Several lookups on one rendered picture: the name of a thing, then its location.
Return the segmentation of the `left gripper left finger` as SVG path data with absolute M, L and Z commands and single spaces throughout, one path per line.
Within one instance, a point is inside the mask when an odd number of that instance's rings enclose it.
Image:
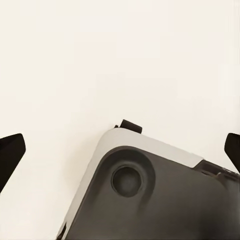
M 26 152 L 21 133 L 0 138 L 0 193 Z

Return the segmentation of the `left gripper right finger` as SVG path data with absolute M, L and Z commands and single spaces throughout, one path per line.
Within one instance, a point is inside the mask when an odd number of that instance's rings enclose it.
M 229 133 L 224 151 L 240 173 L 240 135 Z

